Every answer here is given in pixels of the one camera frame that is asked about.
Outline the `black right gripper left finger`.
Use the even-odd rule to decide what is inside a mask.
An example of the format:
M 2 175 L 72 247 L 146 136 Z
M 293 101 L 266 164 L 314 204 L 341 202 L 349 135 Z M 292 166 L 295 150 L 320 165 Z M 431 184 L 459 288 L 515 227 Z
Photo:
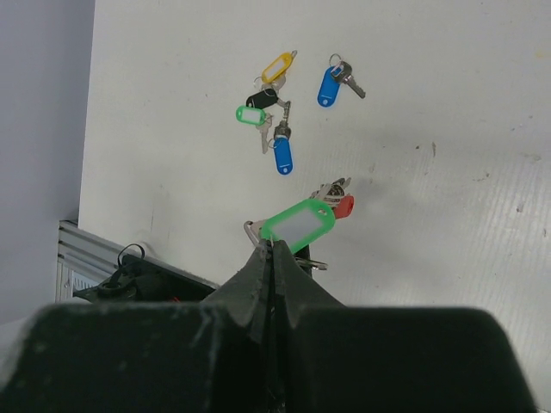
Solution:
M 50 305 L 12 346 L 4 412 L 265 412 L 272 248 L 199 302 Z

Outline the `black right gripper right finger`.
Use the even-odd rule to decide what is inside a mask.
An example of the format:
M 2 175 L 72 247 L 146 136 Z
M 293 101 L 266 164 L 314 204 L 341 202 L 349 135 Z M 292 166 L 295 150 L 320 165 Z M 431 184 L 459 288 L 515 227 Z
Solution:
M 350 307 L 273 245 L 290 412 L 533 412 L 511 344 L 487 311 Z

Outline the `black-head key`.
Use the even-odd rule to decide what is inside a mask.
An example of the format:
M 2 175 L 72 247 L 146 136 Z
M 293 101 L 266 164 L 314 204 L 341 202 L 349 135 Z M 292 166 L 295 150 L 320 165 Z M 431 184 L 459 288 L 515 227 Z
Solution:
M 297 264 L 302 268 L 311 268 L 320 271 L 326 271 L 328 269 L 328 265 L 324 262 L 308 260 L 302 257 L 296 257 L 295 260 Z

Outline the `large silver keyring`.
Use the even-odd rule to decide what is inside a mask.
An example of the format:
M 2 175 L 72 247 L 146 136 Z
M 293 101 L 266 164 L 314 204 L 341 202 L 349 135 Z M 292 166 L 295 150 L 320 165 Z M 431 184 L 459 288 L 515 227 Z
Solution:
M 265 224 L 266 220 L 258 220 L 258 221 L 245 221 L 244 222 L 244 230 L 247 237 L 250 239 L 251 243 L 254 247 L 257 247 L 261 237 L 261 231 L 262 227 Z

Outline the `red key tag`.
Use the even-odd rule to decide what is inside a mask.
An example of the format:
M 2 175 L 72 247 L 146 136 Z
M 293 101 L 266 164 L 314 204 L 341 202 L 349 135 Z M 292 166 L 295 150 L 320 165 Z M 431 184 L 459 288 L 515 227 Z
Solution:
M 348 218 L 354 208 L 355 199 L 351 194 L 345 195 L 336 207 L 333 208 L 333 213 L 336 219 Z

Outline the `silver keys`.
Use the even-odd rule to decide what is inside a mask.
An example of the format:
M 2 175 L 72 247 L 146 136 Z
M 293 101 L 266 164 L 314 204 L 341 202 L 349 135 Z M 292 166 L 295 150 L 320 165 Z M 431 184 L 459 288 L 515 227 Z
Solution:
M 330 207 L 336 207 L 346 195 L 345 189 L 350 185 L 351 178 L 338 178 L 332 183 L 321 184 L 319 189 L 312 192 L 310 199 L 322 200 Z

